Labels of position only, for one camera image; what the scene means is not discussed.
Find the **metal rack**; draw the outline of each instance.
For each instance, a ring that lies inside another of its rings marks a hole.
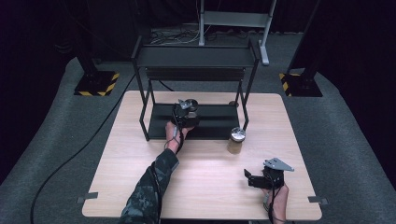
[[[248,126],[246,104],[251,85],[260,61],[257,52],[248,41],[246,47],[195,47],[143,45],[138,38],[132,55],[137,84],[143,101],[139,122],[147,139],[164,139],[163,125],[171,118],[172,104],[156,102],[152,80],[172,81],[233,81],[238,83],[231,103],[199,105],[200,124],[189,133],[190,139],[228,139],[230,130],[239,126],[238,99],[243,107],[245,124]],[[140,68],[146,69],[148,89],[145,93]],[[245,94],[242,88],[246,68],[251,68]],[[148,129],[143,121],[149,98],[153,103]]]

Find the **wooden table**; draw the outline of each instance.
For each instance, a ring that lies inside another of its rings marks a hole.
[[[156,91],[156,101],[162,103],[192,98],[200,104],[224,104],[234,97],[233,92]],[[241,153],[229,153],[227,140],[187,140],[163,198],[162,218],[268,219],[262,191],[248,186],[244,169],[261,175],[262,163],[273,157],[295,169],[285,172],[290,187],[287,218],[321,218],[319,205],[308,201],[315,192],[281,97],[265,93],[249,97],[250,123]],[[137,181],[163,151],[164,140],[146,141],[138,122],[141,108],[139,91],[126,92],[90,188],[98,197],[85,201],[84,216],[119,217]]]

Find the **cable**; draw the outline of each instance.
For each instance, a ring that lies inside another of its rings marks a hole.
[[[157,172],[155,171],[155,161],[150,166],[150,171],[152,173],[152,178],[154,179],[154,187],[155,191],[157,192],[157,199],[158,199],[158,209],[157,209],[157,220],[161,220],[161,211],[163,210],[163,194],[161,193],[161,186],[160,180],[157,176]]]
[[[177,145],[180,146],[180,143],[176,139],[177,130],[178,130],[178,128],[177,128],[177,126],[175,126],[173,137],[165,142],[165,145],[163,145],[163,149],[167,149],[168,143],[170,143],[172,140],[175,140],[177,142]]]
[[[166,33],[177,33],[176,35],[165,35],[163,32]],[[151,45],[173,45],[173,44],[186,44],[197,39],[198,34],[196,35],[194,31],[186,30],[181,32],[175,31],[163,31],[163,32],[152,32],[151,35]],[[191,38],[189,41],[182,41],[182,38]]]
[[[163,83],[161,80],[158,80],[166,89],[168,89],[169,91],[174,91],[172,90],[170,87],[168,87],[167,85],[165,85],[165,83]]]
[[[50,179],[56,174],[58,173],[59,170],[61,170],[67,163],[69,163],[71,160],[73,160],[80,152],[82,152],[87,145],[93,140],[93,138],[99,133],[99,131],[102,129],[102,127],[105,125],[106,121],[108,120],[108,118],[110,117],[110,115],[113,113],[113,111],[116,109],[117,105],[120,103],[123,95],[125,94],[126,90],[128,89],[129,85],[131,84],[132,80],[134,80],[135,75],[132,76],[131,80],[128,82],[128,84],[126,85],[124,91],[122,92],[122,95],[120,97],[120,99],[116,102],[116,104],[113,106],[113,108],[110,110],[110,112],[107,114],[105,120],[101,123],[101,125],[99,126],[99,128],[95,131],[95,133],[93,133],[93,135],[91,136],[91,138],[88,140],[88,142],[81,148],[79,149],[74,155],[72,155],[69,159],[67,159],[64,163],[62,163],[55,171],[53,171],[49,177],[47,177],[47,179],[43,182],[43,184],[41,184],[40,188],[38,189],[37,193],[35,194],[35,197],[32,201],[32,206],[30,208],[30,223],[34,224],[34,215],[35,215],[35,202],[37,201],[38,195],[40,194],[41,190],[46,186],[46,184],[50,181]]]
[[[197,13],[197,20],[198,20],[198,27],[199,27],[199,10],[198,10],[198,0],[195,1],[195,9],[196,9],[196,13]],[[180,32],[178,35],[170,35],[170,36],[166,36],[165,38],[160,38],[160,39],[156,39],[156,40],[151,40],[150,44],[155,44],[157,42],[162,41],[162,43],[160,45],[175,45],[175,44],[188,44],[191,43],[193,41],[196,41],[199,39],[199,30],[197,32],[197,34],[195,35],[195,37],[193,37],[191,40],[188,41],[181,41],[180,39],[183,37],[186,37],[187,34],[192,33],[192,31],[186,31],[186,32]],[[177,42],[170,42],[170,43],[164,43],[164,41],[166,40],[176,40]]]
[[[226,33],[226,34],[220,34],[220,35],[218,33],[212,33],[212,34],[207,35],[205,37],[205,40],[214,41],[214,40],[216,40],[218,38],[228,37],[228,36],[233,36],[233,37],[236,37],[236,38],[239,38],[239,39],[246,39],[246,38],[248,38],[248,32],[240,31],[238,33],[238,32],[232,31],[232,32],[229,32],[229,33]]]
[[[183,134],[183,123],[182,123],[182,121],[180,119],[176,118],[176,114],[175,114],[176,106],[177,106],[177,104],[174,104],[173,107],[172,107],[172,118],[173,118],[173,121],[175,122],[174,123],[175,124],[174,136],[173,136],[172,139],[167,141],[164,146],[166,147],[166,144],[168,144],[170,141],[176,140],[177,131],[179,131],[180,142],[178,142],[176,140],[177,144],[178,144],[178,148],[177,148],[177,152],[176,152],[176,154],[177,154],[181,150],[181,148],[183,147],[184,134]]]

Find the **gray carpet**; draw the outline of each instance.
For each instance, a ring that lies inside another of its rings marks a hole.
[[[282,96],[314,189],[318,196],[327,198],[330,203],[322,206],[321,220],[306,223],[396,223],[395,190],[332,83],[317,74],[315,80],[323,97],[285,96],[278,74],[287,70],[301,37],[268,37],[270,66],[260,66],[252,92],[272,92]],[[206,44],[245,42],[235,37],[218,36]],[[83,70],[77,59],[67,65],[46,120],[0,187],[0,223],[29,223],[32,200],[41,184],[82,148],[42,189],[35,204],[35,223],[117,221],[115,218],[84,217],[82,204],[76,203],[76,198],[89,190],[117,108],[108,119],[107,115],[134,75],[130,63],[102,63],[97,67],[120,72],[115,90],[106,97],[73,95]],[[234,86],[222,83],[166,84],[175,91],[234,91]],[[137,90],[135,79],[127,89]],[[158,83],[154,83],[154,89],[165,90]]]

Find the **metal stand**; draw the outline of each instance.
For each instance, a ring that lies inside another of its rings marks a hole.
[[[286,74],[280,74],[280,79],[283,84],[283,88],[285,93],[288,96],[311,96],[311,97],[321,97],[323,96],[317,83],[314,80],[315,74],[317,73],[319,67],[322,65],[323,61],[326,59],[326,54],[331,49],[332,44],[334,43],[335,39],[337,38],[338,34],[340,33],[339,24],[343,22],[342,15],[334,15],[333,22],[329,27],[327,27],[325,34],[323,35],[324,38],[320,43],[320,46],[314,50],[312,53],[314,56],[305,66],[304,71],[299,74],[292,74],[290,70],[294,65],[294,61],[296,60],[296,55],[300,49],[300,46],[304,43],[305,36],[308,32],[308,29],[312,23],[312,20],[315,18],[315,15],[318,11],[318,7],[320,5],[321,0],[318,0],[314,12],[311,15],[309,23],[307,24],[304,36],[302,41],[299,44],[299,47],[294,54],[288,71]]]
[[[240,12],[220,12],[220,11],[205,11],[205,0],[201,0],[200,11],[200,37],[199,46],[205,45],[205,25],[228,25],[228,26],[245,26],[245,27],[261,27],[264,28],[262,40],[259,40],[260,53],[262,55],[262,64],[269,65],[267,49],[265,42],[267,41],[270,30],[276,0],[272,0],[268,14],[258,13],[240,13]]]

